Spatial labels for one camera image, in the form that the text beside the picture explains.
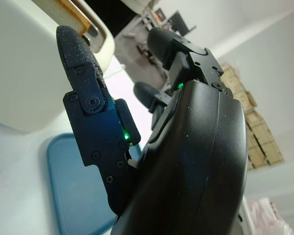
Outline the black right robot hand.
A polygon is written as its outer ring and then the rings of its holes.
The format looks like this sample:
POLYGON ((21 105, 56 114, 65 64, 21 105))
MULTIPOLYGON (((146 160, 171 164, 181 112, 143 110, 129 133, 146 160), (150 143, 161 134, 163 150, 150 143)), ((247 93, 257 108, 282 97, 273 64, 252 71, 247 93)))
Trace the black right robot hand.
POLYGON ((134 94, 152 114, 141 139, 123 99, 113 99, 85 40, 59 26, 56 40, 72 91, 64 106, 85 166, 96 165, 117 220, 114 235, 228 235, 238 217, 247 173, 245 115, 221 82, 207 48, 155 27, 147 37, 169 72, 174 95, 137 82, 134 94))

